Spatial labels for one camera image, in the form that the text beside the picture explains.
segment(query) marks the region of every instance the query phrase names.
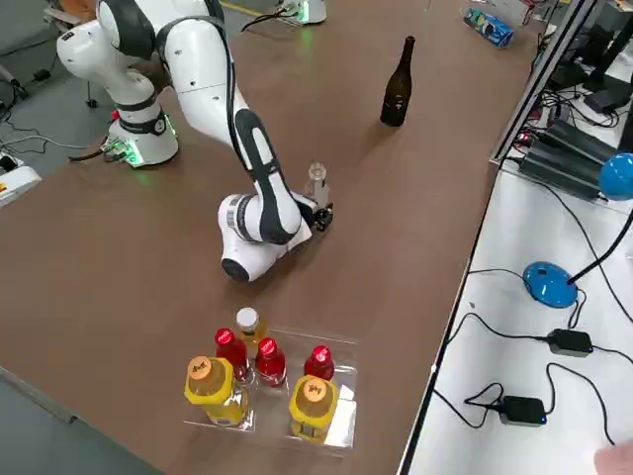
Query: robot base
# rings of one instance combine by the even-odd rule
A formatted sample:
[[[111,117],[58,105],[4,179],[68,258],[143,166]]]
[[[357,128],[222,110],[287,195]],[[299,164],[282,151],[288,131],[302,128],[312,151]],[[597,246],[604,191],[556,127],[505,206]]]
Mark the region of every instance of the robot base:
[[[283,6],[289,12],[297,12],[291,22],[300,25],[323,23],[327,18],[325,0],[284,0]]]
[[[110,127],[102,149],[107,156],[122,159],[132,168],[163,163],[178,151],[178,140],[166,116],[164,124],[159,127],[163,128],[161,135],[134,134],[123,129],[120,122],[116,121]]]

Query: small glass bottle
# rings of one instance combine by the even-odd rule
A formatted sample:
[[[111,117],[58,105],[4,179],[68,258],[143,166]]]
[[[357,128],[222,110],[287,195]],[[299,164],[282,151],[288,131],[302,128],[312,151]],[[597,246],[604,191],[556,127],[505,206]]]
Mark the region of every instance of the small glass bottle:
[[[320,209],[329,204],[329,185],[325,182],[326,175],[325,165],[318,161],[313,162],[308,169],[310,180],[306,185],[306,196],[316,201]]]
[[[334,361],[332,353],[324,344],[313,349],[312,354],[304,364],[304,374],[316,376],[317,378],[331,381],[334,376]]]
[[[266,336],[266,324],[259,318],[255,309],[248,307],[237,312],[235,322],[241,333],[240,338],[246,343],[249,352],[254,354],[259,341]]]
[[[286,381],[286,355],[273,338],[264,338],[259,342],[255,368],[267,386],[276,388]]]
[[[233,377],[240,383],[245,383],[252,377],[252,370],[248,365],[246,345],[241,339],[235,338],[229,329],[219,329],[216,332],[216,357],[225,358],[233,365]]]

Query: desk lamp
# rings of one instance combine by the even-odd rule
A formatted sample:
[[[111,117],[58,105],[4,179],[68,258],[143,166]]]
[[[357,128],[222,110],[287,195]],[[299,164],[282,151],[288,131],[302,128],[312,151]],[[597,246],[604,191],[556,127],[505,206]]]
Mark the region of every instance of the desk lamp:
[[[633,153],[618,153],[610,158],[600,170],[599,185],[600,190],[609,200],[633,199]],[[523,271],[523,281],[527,291],[535,300],[549,307],[564,309],[571,306],[578,300],[576,281],[601,265],[611,255],[626,236],[631,223],[633,223],[633,211],[609,249],[574,276],[553,262],[531,263]]]

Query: power strip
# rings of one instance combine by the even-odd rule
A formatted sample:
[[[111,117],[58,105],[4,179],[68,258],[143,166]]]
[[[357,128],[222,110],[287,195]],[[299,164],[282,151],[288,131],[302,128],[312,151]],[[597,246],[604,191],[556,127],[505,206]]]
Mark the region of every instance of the power strip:
[[[42,179],[24,161],[0,150],[0,208],[17,200]]]

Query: tabletop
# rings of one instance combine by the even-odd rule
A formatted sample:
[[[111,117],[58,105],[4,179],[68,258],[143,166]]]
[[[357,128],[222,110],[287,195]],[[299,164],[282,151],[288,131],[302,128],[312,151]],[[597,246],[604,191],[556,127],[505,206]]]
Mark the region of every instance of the tabletop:
[[[252,284],[223,274],[217,226],[221,200],[252,185],[227,147],[186,125],[173,93],[161,95],[173,160],[68,165],[3,209],[0,364],[169,473],[395,472],[488,197],[487,158],[533,54],[492,47],[461,6],[340,0],[320,26],[262,25],[231,43],[289,185],[301,191],[322,161],[335,207],[325,235]],[[413,96],[405,125],[387,129],[382,97],[406,35]],[[187,361],[245,306],[271,327],[360,342],[348,457],[182,423]]]
[[[578,216],[596,252],[602,254],[622,229],[626,214],[562,191],[556,193]],[[627,309],[633,309],[632,252],[633,240],[628,237],[603,264]],[[502,271],[468,275],[447,335],[455,335],[464,316],[471,312],[505,334],[543,336],[553,329],[565,329],[573,309],[539,304],[521,281],[525,266],[536,260],[554,261],[575,273],[592,262],[593,255],[578,224],[550,191],[512,172],[502,172],[470,269],[501,268],[519,276]],[[587,293],[587,303],[576,330],[587,332],[594,345],[633,355],[633,325],[617,306],[600,272],[588,274],[578,284]],[[473,424],[481,421],[483,410],[465,406],[463,401],[494,381],[503,385],[505,394],[541,399],[548,410],[552,398],[545,368],[550,362],[565,365],[596,385],[616,443],[633,435],[629,411],[633,366],[624,357],[597,349],[587,358],[555,355],[547,344],[499,337],[470,317],[446,348],[434,388]],[[433,395],[419,439],[411,445],[412,464],[406,473],[594,475],[595,452],[609,446],[599,401],[578,376],[556,367],[551,374],[556,409],[539,428],[504,426],[498,415],[491,413],[484,426],[474,430]],[[498,388],[492,389],[482,401],[491,401],[497,392]],[[450,448],[456,446],[460,447],[460,457]]]

